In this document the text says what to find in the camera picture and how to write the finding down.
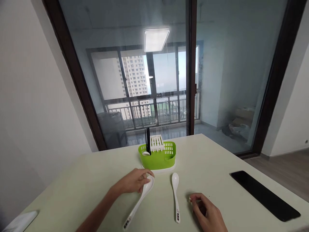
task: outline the smartphone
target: smartphone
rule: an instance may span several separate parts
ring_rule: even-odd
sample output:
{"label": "smartphone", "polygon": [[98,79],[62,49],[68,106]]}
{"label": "smartphone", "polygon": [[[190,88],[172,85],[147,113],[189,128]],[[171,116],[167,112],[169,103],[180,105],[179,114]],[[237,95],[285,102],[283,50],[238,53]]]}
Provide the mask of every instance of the smartphone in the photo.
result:
{"label": "smartphone", "polygon": [[300,217],[296,209],[245,171],[233,172],[230,175],[280,221],[286,222]]}

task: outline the wooden floor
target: wooden floor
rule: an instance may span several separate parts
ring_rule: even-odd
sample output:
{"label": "wooden floor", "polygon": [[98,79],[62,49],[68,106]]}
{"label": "wooden floor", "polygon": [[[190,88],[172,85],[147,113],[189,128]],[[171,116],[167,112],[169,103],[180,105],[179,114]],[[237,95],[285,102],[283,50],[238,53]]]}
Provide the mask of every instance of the wooden floor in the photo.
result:
{"label": "wooden floor", "polygon": [[245,161],[309,202],[309,149],[270,160],[256,157]]}

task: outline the table surface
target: table surface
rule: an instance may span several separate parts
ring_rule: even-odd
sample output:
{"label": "table surface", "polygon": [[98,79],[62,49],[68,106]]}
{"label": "table surface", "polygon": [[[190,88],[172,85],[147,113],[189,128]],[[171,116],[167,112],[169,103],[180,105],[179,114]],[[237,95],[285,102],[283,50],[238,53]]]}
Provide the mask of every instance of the table surface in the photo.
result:
{"label": "table surface", "polygon": [[[270,179],[202,134],[171,139],[176,143],[179,175],[177,197],[181,223],[174,220],[172,173],[156,174],[154,186],[137,210],[128,231],[200,231],[188,196],[206,195],[221,211],[231,231],[294,231],[309,224],[309,203]],[[24,211],[39,210],[26,229],[75,231],[108,189],[134,168],[140,168],[138,145],[83,155]],[[301,213],[281,222],[229,174],[244,170]],[[123,194],[111,207],[98,231],[123,231],[138,201],[137,193]]]}

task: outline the metal railing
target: metal railing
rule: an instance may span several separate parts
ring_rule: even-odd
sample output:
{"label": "metal railing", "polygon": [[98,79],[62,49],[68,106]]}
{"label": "metal railing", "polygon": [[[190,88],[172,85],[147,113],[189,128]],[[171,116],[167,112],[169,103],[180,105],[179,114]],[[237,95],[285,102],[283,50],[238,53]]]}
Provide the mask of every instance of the metal railing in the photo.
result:
{"label": "metal railing", "polygon": [[[179,96],[179,107],[177,96],[156,98],[157,115],[155,114],[153,100],[149,99],[148,104],[141,104],[143,101],[145,100],[131,102],[132,110],[130,106],[113,108],[113,104],[110,104],[108,105],[108,111],[120,112],[122,114],[124,126],[127,131],[155,126],[156,118],[158,119],[159,125],[180,123],[187,119],[186,95]],[[198,110],[198,104],[196,104],[194,112],[195,119],[196,115],[198,115]]]}

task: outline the rectangular ceiling lamp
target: rectangular ceiling lamp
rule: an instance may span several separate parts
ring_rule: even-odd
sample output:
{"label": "rectangular ceiling lamp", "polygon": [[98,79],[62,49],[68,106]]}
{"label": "rectangular ceiling lamp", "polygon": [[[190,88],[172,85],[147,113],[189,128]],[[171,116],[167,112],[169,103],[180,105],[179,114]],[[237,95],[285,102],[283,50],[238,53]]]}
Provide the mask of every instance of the rectangular ceiling lamp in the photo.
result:
{"label": "rectangular ceiling lamp", "polygon": [[144,52],[162,51],[169,33],[168,28],[145,30]]}

